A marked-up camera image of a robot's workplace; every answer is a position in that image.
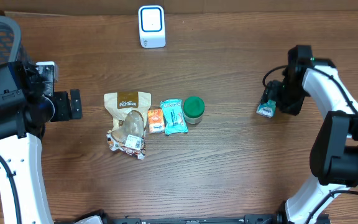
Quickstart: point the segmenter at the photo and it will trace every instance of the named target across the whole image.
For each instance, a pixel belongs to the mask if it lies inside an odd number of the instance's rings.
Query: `wooden table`
[[[47,124],[43,142],[53,219],[99,208],[140,218],[273,213],[308,178],[323,122],[311,98],[298,116],[255,113],[263,75],[296,44],[331,58],[358,101],[358,11],[167,15],[163,49],[140,47],[137,16],[16,20],[33,59],[59,64],[56,89],[81,91],[83,119]],[[150,92],[154,106],[200,96],[204,119],[188,134],[147,135],[144,161],[113,153],[103,95],[127,90]],[[326,212],[333,223],[358,223],[358,196],[342,195]]]

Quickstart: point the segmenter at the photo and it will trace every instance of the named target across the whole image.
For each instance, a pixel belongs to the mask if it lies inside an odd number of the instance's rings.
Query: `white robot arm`
[[[330,66],[315,66],[315,68],[332,75],[333,78],[342,85],[342,88],[347,93],[349,99],[353,101],[353,105],[358,111],[358,103],[342,84],[338,76],[338,70]],[[343,111],[347,114],[354,114],[350,107],[348,107],[346,100],[335,83],[321,73],[308,68],[303,77],[302,86],[316,102],[323,118],[326,117],[328,111]],[[310,213],[327,194],[330,194],[330,192],[334,190],[348,189],[349,187],[342,184],[321,185],[317,177],[310,175],[301,189],[293,197],[289,198],[285,204],[288,221],[294,224],[305,224]],[[316,223],[319,214],[338,196],[339,194],[328,199],[324,205],[318,209],[315,215],[313,215],[310,223]]]
[[[53,223],[41,168],[41,140],[32,134],[0,140],[0,156],[16,173],[14,181],[21,205],[22,223]],[[17,224],[11,184],[0,163],[0,193],[5,224]]]

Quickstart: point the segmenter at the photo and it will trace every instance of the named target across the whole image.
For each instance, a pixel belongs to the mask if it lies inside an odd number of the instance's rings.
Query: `snack wrapper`
[[[150,106],[150,93],[118,92],[104,95],[104,107],[113,116],[112,130],[106,134],[110,150],[120,150],[144,159],[146,116]]]
[[[271,118],[273,117],[275,110],[276,110],[276,102],[273,100],[268,100],[267,103],[259,104],[256,113]]]
[[[187,125],[183,119],[183,110],[180,99],[161,101],[160,107],[167,121],[165,134],[187,133]]]
[[[162,133],[165,130],[164,116],[161,109],[149,110],[149,133]]]

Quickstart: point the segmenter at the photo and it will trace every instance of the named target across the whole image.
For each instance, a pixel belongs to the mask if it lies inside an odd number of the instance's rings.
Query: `black base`
[[[173,219],[154,219],[141,220],[140,218],[120,218],[110,219],[103,211],[98,210],[88,213],[78,218],[74,222],[55,222],[59,224],[74,224],[84,218],[99,215],[103,224],[291,224],[292,222],[283,221],[280,215],[245,215],[244,217],[232,218],[173,218]],[[331,224],[328,215],[320,215],[316,224]]]

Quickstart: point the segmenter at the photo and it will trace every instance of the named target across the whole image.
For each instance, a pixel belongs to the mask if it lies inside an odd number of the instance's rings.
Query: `green jar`
[[[205,104],[198,96],[187,98],[183,105],[185,121],[189,124],[198,124],[203,119]]]

